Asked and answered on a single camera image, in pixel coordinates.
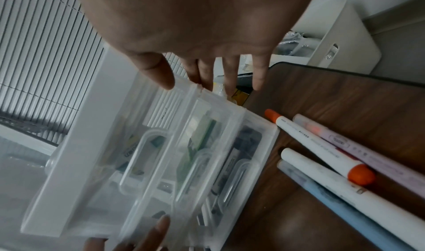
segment orange marker cap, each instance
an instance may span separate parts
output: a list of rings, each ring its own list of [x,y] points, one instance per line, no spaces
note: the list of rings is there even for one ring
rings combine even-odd
[[[271,109],[266,109],[266,111],[264,112],[264,115],[266,115],[266,118],[273,121],[273,123],[276,123],[276,120],[278,119],[278,117],[282,116],[281,114]]]
[[[369,185],[375,182],[375,174],[366,166],[359,164],[351,168],[347,175],[348,180],[360,186]]]

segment marker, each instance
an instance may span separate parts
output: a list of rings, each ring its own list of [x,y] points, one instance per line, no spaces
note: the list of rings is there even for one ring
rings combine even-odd
[[[414,251],[405,242],[317,184],[288,162],[281,160],[278,163],[278,168],[382,251]]]
[[[363,186],[375,181],[375,174],[361,161],[348,157],[332,144],[271,109],[267,109],[265,114],[268,119],[351,182]]]
[[[350,183],[339,174],[286,148],[284,161],[332,191],[383,228],[419,251],[425,251],[425,222],[367,189]]]
[[[294,122],[425,198],[425,176],[297,114]]]

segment white plastic bin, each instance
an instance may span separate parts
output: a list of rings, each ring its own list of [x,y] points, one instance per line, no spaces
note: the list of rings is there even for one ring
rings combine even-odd
[[[258,145],[240,150],[249,154],[237,155],[242,162],[229,167],[228,153],[248,126]],[[21,232],[135,242],[169,214],[164,243],[180,250],[217,176],[219,193],[231,194],[217,196],[231,218],[223,231],[230,232],[277,134],[275,124],[187,79],[176,76],[175,88],[163,95],[124,56],[108,49],[67,138],[45,167],[47,178]],[[223,166],[229,168],[226,175],[219,174]],[[238,168],[242,175],[231,173]],[[202,241],[190,244],[210,247],[207,239],[215,234],[211,228],[200,234]],[[220,243],[224,239],[217,237]]]
[[[277,62],[291,62],[308,66],[370,74],[381,58],[381,52],[363,25],[357,12],[347,0],[327,0],[309,7],[292,28],[306,37],[321,39],[310,58],[273,55],[270,66]],[[332,46],[337,52],[326,58]],[[238,73],[245,64],[252,64],[250,55],[241,56]],[[214,65],[214,76],[223,75],[221,58]]]

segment wood grain surface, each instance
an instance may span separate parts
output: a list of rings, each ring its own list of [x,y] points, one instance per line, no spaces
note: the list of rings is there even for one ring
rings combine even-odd
[[[301,113],[425,174],[425,88],[421,86],[280,63],[270,69],[262,90],[253,92],[244,107],[260,116],[267,108],[290,119]],[[322,163],[281,131],[223,250],[378,250],[277,169],[285,147]],[[425,200],[385,176],[378,174],[376,183],[367,188],[425,219]]]

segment gray floor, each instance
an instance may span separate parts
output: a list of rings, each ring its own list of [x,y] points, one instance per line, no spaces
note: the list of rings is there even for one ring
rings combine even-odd
[[[425,84],[425,21],[373,36],[382,52],[372,75]]]

